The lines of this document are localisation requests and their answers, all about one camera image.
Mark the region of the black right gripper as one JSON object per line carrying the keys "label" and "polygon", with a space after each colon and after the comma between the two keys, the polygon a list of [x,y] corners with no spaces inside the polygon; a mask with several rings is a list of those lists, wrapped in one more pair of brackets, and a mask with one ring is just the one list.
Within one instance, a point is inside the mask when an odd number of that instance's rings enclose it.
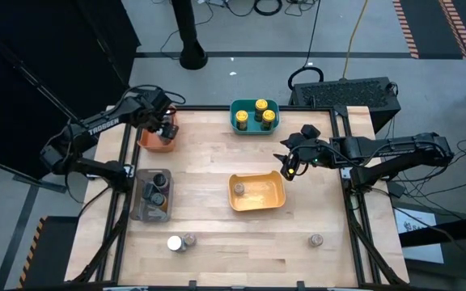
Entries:
{"label": "black right gripper", "polygon": [[306,139],[303,136],[289,136],[280,141],[289,149],[288,154],[273,154],[282,162],[282,176],[292,181],[298,173],[300,164],[311,164],[314,167],[333,167],[333,154],[330,145],[320,139]]}

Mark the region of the yellow plastic bin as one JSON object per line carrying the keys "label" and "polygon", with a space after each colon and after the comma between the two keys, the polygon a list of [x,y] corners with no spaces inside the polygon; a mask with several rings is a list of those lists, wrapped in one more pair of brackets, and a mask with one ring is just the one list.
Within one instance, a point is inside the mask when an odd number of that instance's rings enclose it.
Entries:
{"label": "yellow plastic bin", "polygon": [[[242,183],[245,187],[242,196],[234,194],[236,183]],[[230,206],[237,212],[280,208],[286,202],[282,176],[277,171],[259,175],[231,175],[228,197]]]}

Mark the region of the dark jar yellow lid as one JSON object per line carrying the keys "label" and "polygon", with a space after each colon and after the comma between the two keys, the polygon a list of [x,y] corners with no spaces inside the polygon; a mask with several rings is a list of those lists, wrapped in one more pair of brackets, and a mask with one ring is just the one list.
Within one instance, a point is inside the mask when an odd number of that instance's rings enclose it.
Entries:
{"label": "dark jar yellow lid", "polygon": [[239,131],[246,131],[248,129],[248,112],[245,110],[238,110],[235,114],[235,127]]}
{"label": "dark jar yellow lid", "polygon": [[258,99],[255,102],[255,121],[261,122],[263,119],[263,113],[268,109],[268,102],[266,99]]}
{"label": "dark jar yellow lid", "polygon": [[262,113],[261,129],[269,131],[273,127],[273,122],[276,120],[276,113],[273,110],[265,110]]}

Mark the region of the black lid jar tan contents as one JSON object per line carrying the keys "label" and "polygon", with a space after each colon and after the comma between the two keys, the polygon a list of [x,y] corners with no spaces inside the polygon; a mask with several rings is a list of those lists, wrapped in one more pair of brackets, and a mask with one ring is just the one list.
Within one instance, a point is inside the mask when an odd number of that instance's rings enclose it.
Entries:
{"label": "black lid jar tan contents", "polygon": [[155,192],[150,195],[150,203],[160,209],[167,207],[167,197],[161,192]]}

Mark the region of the teal plastic bin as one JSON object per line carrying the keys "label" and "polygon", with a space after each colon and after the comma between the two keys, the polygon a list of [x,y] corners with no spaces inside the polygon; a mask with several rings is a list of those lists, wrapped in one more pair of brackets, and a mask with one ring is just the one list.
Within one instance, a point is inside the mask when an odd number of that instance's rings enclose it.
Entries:
{"label": "teal plastic bin", "polygon": [[[263,130],[261,122],[255,121],[255,99],[237,99],[230,106],[230,123],[234,132],[238,135],[271,135],[279,126],[280,115],[278,104],[271,99],[267,99],[268,109],[275,113],[275,120],[269,130]],[[248,113],[247,128],[239,130],[237,128],[236,113],[244,110]]]}

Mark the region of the black pole with base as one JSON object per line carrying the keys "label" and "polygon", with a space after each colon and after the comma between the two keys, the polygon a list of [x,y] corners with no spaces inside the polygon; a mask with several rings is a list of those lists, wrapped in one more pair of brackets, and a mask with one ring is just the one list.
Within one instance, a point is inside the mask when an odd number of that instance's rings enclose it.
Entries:
{"label": "black pole with base", "polygon": [[208,61],[208,55],[197,39],[196,22],[191,0],[172,0],[183,48],[180,52],[180,65],[187,70],[199,70]]}

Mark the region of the black lid spice jar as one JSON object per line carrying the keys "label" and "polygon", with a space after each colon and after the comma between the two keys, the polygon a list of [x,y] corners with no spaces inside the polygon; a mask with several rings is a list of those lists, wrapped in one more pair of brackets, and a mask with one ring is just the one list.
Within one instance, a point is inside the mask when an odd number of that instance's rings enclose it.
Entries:
{"label": "black lid spice jar", "polygon": [[152,182],[160,191],[164,191],[169,186],[169,179],[163,173],[156,174]]}

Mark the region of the black computer case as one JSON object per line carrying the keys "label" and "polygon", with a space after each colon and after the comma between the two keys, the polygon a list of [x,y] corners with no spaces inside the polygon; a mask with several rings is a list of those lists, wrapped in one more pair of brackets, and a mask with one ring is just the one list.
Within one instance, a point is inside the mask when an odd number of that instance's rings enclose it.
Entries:
{"label": "black computer case", "polygon": [[387,77],[294,85],[289,105],[326,108],[336,105],[368,107],[377,133],[400,110],[398,86]]}

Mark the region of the grey translucent plastic bin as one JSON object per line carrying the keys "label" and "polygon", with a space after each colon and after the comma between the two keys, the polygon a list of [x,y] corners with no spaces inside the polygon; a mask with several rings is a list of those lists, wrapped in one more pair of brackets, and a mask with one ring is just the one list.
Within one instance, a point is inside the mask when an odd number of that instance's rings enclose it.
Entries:
{"label": "grey translucent plastic bin", "polygon": [[[161,192],[167,197],[167,207],[165,209],[160,209],[156,206],[153,206],[149,200],[142,199],[142,190],[146,183],[152,182],[153,177],[158,174],[163,173],[169,179],[169,186]],[[142,169],[138,170],[135,177],[135,189],[133,196],[133,206],[129,213],[129,217],[135,221],[142,222],[167,222],[169,221],[172,213],[172,202],[173,202],[173,190],[174,190],[174,180],[172,173],[168,169]]]}

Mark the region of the black power adapter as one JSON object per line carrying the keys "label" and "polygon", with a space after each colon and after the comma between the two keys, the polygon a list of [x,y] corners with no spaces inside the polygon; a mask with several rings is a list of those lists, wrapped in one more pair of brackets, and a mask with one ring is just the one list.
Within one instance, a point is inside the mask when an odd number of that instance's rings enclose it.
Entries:
{"label": "black power adapter", "polygon": [[400,199],[402,196],[407,194],[407,188],[399,185],[398,183],[389,181],[386,182],[386,184],[389,195],[395,197],[396,199]]}

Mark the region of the black curtain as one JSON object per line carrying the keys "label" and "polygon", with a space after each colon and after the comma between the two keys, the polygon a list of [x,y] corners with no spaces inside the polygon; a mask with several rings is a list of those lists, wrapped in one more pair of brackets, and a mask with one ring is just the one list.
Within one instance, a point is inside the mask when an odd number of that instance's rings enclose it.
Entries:
{"label": "black curtain", "polygon": [[119,100],[138,45],[121,0],[0,0],[0,164],[47,175],[46,141]]}

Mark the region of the white printed sign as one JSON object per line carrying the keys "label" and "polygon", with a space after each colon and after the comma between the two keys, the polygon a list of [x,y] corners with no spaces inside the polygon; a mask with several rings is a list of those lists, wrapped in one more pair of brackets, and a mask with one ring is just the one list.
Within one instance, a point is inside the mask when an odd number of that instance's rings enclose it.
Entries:
{"label": "white printed sign", "polygon": [[[398,208],[394,210],[396,227],[400,234],[420,230],[437,224],[432,213]],[[444,264],[441,244],[430,244],[419,247],[402,247],[406,259],[428,263]]]}

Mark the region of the black hazard striped floor mat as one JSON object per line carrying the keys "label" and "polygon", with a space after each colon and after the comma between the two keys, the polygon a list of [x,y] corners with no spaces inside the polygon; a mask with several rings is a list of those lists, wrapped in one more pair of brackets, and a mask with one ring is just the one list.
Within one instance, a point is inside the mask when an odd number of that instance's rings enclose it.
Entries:
{"label": "black hazard striped floor mat", "polygon": [[40,218],[19,277],[18,289],[63,284],[77,224],[77,217]]}
{"label": "black hazard striped floor mat", "polygon": [[466,59],[466,0],[392,0],[411,57]]}

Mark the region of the black beam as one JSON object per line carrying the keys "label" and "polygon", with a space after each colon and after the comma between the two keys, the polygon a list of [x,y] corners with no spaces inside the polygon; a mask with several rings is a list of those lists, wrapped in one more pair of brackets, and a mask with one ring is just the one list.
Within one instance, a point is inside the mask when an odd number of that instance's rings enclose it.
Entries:
{"label": "black beam", "polygon": [[427,226],[399,235],[403,247],[418,247],[466,239],[466,219]]}

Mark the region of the black aluminium table frame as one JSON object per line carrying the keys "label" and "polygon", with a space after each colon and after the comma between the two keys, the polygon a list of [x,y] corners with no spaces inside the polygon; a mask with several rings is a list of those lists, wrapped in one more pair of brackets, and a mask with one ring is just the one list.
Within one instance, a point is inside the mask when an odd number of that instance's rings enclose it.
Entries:
{"label": "black aluminium table frame", "polygon": [[[273,154],[286,152],[280,141],[313,124],[323,139],[343,134],[331,125],[331,112],[281,111],[268,136],[233,131],[228,106],[193,106],[177,112],[180,126],[169,153],[137,146],[134,129],[117,126],[101,134],[95,157],[101,162],[124,156],[139,169],[168,169],[175,180],[169,221],[129,221],[109,251],[101,279],[121,285],[278,287],[303,282],[308,287],[354,287],[372,281],[365,251],[354,254],[338,171],[309,168],[284,185],[278,209],[237,212],[229,204],[231,175],[268,174],[280,169]],[[174,252],[173,235],[197,237],[194,246]],[[324,243],[311,247],[308,238]]]}

